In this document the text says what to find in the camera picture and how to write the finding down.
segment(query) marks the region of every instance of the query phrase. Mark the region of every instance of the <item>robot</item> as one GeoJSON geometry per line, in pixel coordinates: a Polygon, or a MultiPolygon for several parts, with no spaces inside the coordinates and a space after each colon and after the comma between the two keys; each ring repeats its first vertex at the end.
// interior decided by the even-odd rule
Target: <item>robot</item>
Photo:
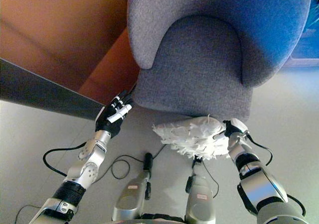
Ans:
{"type": "MultiPolygon", "coordinates": [[[[96,118],[95,135],[83,145],[78,160],[68,170],[63,183],[52,198],[47,199],[30,224],[66,224],[86,190],[98,179],[99,167],[105,159],[108,142],[115,137],[133,102],[125,93],[118,94],[102,108],[96,118]]],[[[308,224],[289,203],[283,186],[259,160],[248,144],[248,128],[233,118],[225,121],[226,130],[220,135],[228,137],[228,154],[235,164],[240,183],[238,193],[246,209],[257,217],[257,224],[308,224]]],[[[213,191],[202,174],[203,162],[195,158],[192,175],[188,178],[189,193],[184,219],[162,214],[144,214],[145,200],[151,197],[153,157],[147,153],[143,171],[123,189],[114,206],[113,223],[154,224],[161,219],[165,224],[215,224],[213,191]]]]}

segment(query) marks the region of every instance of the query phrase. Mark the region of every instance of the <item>black connector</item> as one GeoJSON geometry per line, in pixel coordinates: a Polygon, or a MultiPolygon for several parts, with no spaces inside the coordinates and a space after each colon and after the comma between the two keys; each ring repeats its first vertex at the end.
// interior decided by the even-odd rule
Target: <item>black connector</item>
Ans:
{"type": "Polygon", "coordinates": [[[152,167],[153,167],[153,156],[151,153],[147,153],[144,156],[144,166],[143,170],[150,173],[150,178],[152,176],[152,167]]]}

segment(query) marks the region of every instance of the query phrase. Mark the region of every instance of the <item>chair seat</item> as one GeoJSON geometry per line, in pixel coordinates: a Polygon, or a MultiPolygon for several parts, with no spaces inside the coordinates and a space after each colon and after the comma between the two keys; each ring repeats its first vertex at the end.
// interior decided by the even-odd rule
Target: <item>chair seat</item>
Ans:
{"type": "Polygon", "coordinates": [[[246,121],[252,89],[242,85],[241,60],[231,25],[209,16],[184,17],[166,32],[152,68],[140,71],[133,99],[153,110],[246,121]]]}

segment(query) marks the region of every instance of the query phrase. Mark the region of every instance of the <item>chair backrest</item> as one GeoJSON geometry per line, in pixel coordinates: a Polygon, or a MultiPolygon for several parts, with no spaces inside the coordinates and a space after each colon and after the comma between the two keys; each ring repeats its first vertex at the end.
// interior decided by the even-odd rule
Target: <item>chair backrest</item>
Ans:
{"type": "Polygon", "coordinates": [[[129,38],[138,65],[150,69],[176,20],[194,14],[217,17],[235,28],[241,41],[242,82],[256,87],[291,54],[309,6],[310,0],[129,0],[129,38]]]}

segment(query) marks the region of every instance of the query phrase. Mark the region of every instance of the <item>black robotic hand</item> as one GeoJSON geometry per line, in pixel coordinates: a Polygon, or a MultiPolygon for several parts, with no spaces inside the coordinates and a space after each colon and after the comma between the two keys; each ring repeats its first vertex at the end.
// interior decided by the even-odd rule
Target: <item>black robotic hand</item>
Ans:
{"type": "Polygon", "coordinates": [[[107,107],[103,107],[95,122],[95,131],[106,130],[115,137],[121,130],[121,124],[133,106],[131,94],[119,93],[107,107]]]}

